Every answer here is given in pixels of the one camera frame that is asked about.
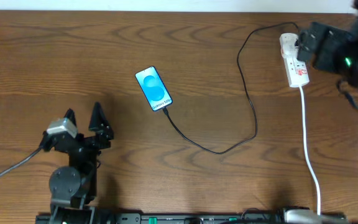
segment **blue phone screen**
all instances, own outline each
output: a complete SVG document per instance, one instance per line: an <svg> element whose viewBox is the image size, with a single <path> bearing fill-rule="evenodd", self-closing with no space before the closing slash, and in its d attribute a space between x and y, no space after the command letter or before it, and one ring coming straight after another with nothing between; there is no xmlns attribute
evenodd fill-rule
<svg viewBox="0 0 358 224"><path fill-rule="evenodd" d="M135 77L153 111L157 111L172 103L171 96L155 67L146 68L136 73Z"/></svg>

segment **white power strip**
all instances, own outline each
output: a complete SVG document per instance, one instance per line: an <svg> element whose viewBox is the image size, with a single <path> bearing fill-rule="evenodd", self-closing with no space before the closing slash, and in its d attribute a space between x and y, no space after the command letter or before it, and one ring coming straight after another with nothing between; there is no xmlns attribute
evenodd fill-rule
<svg viewBox="0 0 358 224"><path fill-rule="evenodd" d="M298 40L296 34L282 34L280 37L281 55L284 58L285 70L287 71L288 83L292 88L298 88L309 83L309 75L306 63L298 61L298 47L295 42Z"/></svg>

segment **smartphone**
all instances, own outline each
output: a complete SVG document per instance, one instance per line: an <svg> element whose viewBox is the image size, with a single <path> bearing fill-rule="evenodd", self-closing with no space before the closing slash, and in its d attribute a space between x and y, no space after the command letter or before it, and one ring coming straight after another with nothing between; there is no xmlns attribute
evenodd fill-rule
<svg viewBox="0 0 358 224"><path fill-rule="evenodd" d="M153 111L172 104L172 98L154 66L136 73L135 77Z"/></svg>

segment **white wall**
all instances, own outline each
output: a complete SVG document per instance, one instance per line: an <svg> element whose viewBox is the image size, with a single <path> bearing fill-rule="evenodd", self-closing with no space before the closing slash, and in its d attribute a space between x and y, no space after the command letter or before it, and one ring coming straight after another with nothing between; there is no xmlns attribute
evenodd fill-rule
<svg viewBox="0 0 358 224"><path fill-rule="evenodd" d="M0 0L0 9L352 13L353 0Z"/></svg>

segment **wood grain surface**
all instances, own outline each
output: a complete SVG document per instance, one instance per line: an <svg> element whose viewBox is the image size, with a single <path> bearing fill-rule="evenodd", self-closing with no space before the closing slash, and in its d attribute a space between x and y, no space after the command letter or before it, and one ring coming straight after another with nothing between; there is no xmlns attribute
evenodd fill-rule
<svg viewBox="0 0 358 224"><path fill-rule="evenodd" d="M254 29L294 21L342 28L340 14L0 11L0 171L25 158L48 124L75 110L81 132L99 101L116 133L100 157L94 205L145 213L234 213L249 207L315 209L303 155L301 105L288 87L278 38L256 33L241 55L258 136L222 155L183 140L153 112L134 74L154 65L189 138L221 151L253 135L236 55ZM310 69L305 86L310 157L322 210L358 219L358 112L338 95L339 77ZM49 212L50 174L68 164L40 153L0 179L0 223Z"/></svg>

